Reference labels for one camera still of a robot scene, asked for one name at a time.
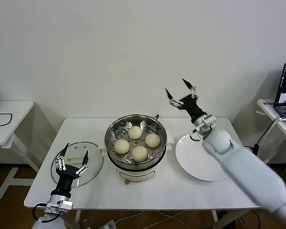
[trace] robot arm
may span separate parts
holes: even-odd
[[[286,224],[286,186],[282,178],[230,135],[216,127],[215,118],[197,105],[195,88],[183,80],[191,94],[174,100],[167,92],[170,104],[186,110],[199,134],[202,146],[221,165],[229,177],[258,205],[263,206]]]
[[[56,173],[59,175],[59,180],[56,188],[51,192],[50,200],[47,203],[36,205],[33,209],[33,217],[37,221],[33,226],[34,229],[43,228],[44,223],[47,223],[47,228],[50,228],[50,226],[52,226],[52,228],[56,228],[59,223],[63,224],[63,220],[57,220],[57,218],[61,214],[66,214],[72,210],[73,203],[69,201],[71,197],[72,182],[74,179],[79,178],[88,169],[88,151],[86,151],[83,158],[82,166],[77,168],[65,164],[64,156],[67,152],[68,146],[69,144],[67,144],[56,157]],[[45,207],[45,216],[39,219],[35,216],[35,209],[38,206]]]

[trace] white cable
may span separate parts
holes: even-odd
[[[247,221],[246,221],[245,218],[242,217],[242,216],[238,218],[238,221],[239,221],[239,223],[240,223],[241,225],[244,225],[244,226],[247,225]]]
[[[157,211],[157,212],[159,212],[160,214],[162,214],[162,215],[165,215],[165,216],[167,216],[167,218],[166,219],[163,219],[163,220],[161,220],[161,221],[159,221],[159,222],[157,222],[157,223],[153,223],[153,224],[151,224],[151,225],[148,225],[147,227],[145,227],[145,228],[143,228],[143,229],[147,229],[147,228],[149,228],[149,227],[151,227],[151,226],[153,226],[153,225],[156,225],[156,224],[158,224],[158,223],[162,223],[162,222],[164,222],[164,221],[166,221],[167,219],[169,219],[169,218],[174,218],[174,219],[176,219],[176,220],[179,220],[179,221],[181,221],[180,219],[177,219],[177,218],[175,218],[176,216],[178,216],[179,214],[181,214],[181,213],[184,213],[185,211],[181,211],[181,212],[179,212],[179,213],[177,213],[177,214],[175,214],[175,215],[173,215],[173,216],[168,216],[168,215],[166,215],[166,214],[164,214],[164,213],[161,213],[160,211]]]
[[[268,129],[268,131],[265,133],[263,139],[262,139],[261,142],[259,143],[260,146],[261,146],[262,143],[265,141],[265,139],[266,139],[267,135],[270,133],[271,129],[272,129],[273,127],[275,127],[275,125],[278,124],[278,123],[281,122],[281,121],[286,121],[286,119],[285,119],[285,118],[281,118],[281,117],[276,118],[276,120],[272,123],[272,125],[270,126],[270,128]]]
[[[157,211],[157,212],[159,212],[160,214],[162,214],[162,215],[164,215],[164,216],[168,216],[168,215],[166,215],[166,214],[164,214],[164,213],[162,213],[162,212],[160,212],[160,211]],[[179,221],[179,222],[181,222],[183,225],[185,225],[186,227],[187,227],[187,229],[190,229],[183,221],[181,221],[180,219],[178,219],[178,218],[176,218],[176,217],[172,217],[173,219],[175,219],[175,220],[177,220],[177,221]]]
[[[122,219],[119,219],[118,221],[115,222],[115,224],[117,224],[118,222],[120,222],[121,220],[124,220],[124,219],[129,219],[129,218],[132,218],[132,217],[135,217],[135,216],[139,216],[141,214],[143,214],[145,211],[141,211],[140,213],[136,214],[136,215],[133,215],[133,216],[128,216],[128,217],[124,217]]]

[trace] electrical outlet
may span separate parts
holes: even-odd
[[[116,229],[116,225],[114,220],[110,220],[108,223],[106,223],[104,226],[100,227],[99,229]]]

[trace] white side table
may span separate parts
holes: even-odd
[[[31,154],[27,147],[15,135],[14,131],[34,106],[33,101],[0,101],[0,114],[12,113],[12,120],[8,125],[0,126],[0,146],[1,148],[10,148],[14,143],[19,149],[19,155],[26,161],[36,172],[39,171],[40,161]],[[19,168],[14,167],[7,175],[0,187],[0,199],[3,198],[9,186],[31,186],[34,179],[14,178]]]
[[[259,99],[257,101],[257,105],[265,112],[265,114],[271,119],[274,120],[275,118],[279,117],[279,114],[273,108],[274,99]],[[279,122],[278,128],[285,134],[286,136],[286,122]]]

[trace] glass lid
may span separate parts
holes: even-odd
[[[82,167],[83,158],[88,151],[88,169],[72,183],[72,188],[83,186],[92,181],[100,172],[103,165],[103,157],[101,150],[92,142],[76,142],[70,144],[64,156],[65,164],[80,168]],[[59,175],[56,173],[56,157],[52,161],[51,176],[55,183],[59,180]]]

